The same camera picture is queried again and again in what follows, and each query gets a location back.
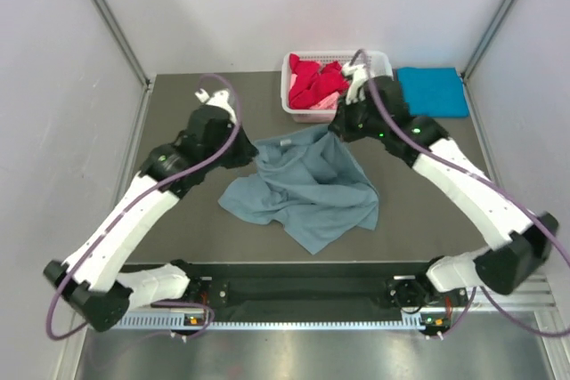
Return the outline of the grey-blue t-shirt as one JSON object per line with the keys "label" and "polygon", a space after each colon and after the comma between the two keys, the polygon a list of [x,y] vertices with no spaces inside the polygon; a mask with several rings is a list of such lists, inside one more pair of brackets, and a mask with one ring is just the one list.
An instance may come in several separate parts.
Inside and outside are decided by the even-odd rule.
{"label": "grey-blue t-shirt", "polygon": [[255,141],[256,171],[234,180],[221,208],[244,222],[278,222],[315,255],[347,231],[375,230],[379,194],[327,125]]}

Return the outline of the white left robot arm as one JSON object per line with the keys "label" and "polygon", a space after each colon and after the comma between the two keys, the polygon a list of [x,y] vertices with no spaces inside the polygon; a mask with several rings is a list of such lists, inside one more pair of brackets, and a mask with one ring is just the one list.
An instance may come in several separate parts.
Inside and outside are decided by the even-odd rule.
{"label": "white left robot arm", "polygon": [[98,332],[135,308],[161,300],[193,305],[202,285],[183,263],[124,273],[122,267],[154,224],[217,167],[248,165],[257,155],[240,127],[237,108],[222,93],[191,113],[174,141],[153,149],[126,194],[93,235],[63,261],[51,260],[45,278]]}

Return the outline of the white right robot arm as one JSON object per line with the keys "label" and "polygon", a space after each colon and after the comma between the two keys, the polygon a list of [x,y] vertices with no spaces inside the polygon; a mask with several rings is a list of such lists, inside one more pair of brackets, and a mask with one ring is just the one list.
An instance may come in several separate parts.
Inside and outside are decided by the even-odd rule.
{"label": "white right robot arm", "polygon": [[389,76],[352,77],[338,100],[330,131],[346,142],[370,137],[432,182],[482,235],[483,248],[433,259],[415,284],[421,302],[434,305],[449,291],[486,287],[510,295],[549,258],[545,232],[556,233],[551,214],[532,222],[498,191],[433,118],[413,116],[401,85]]}

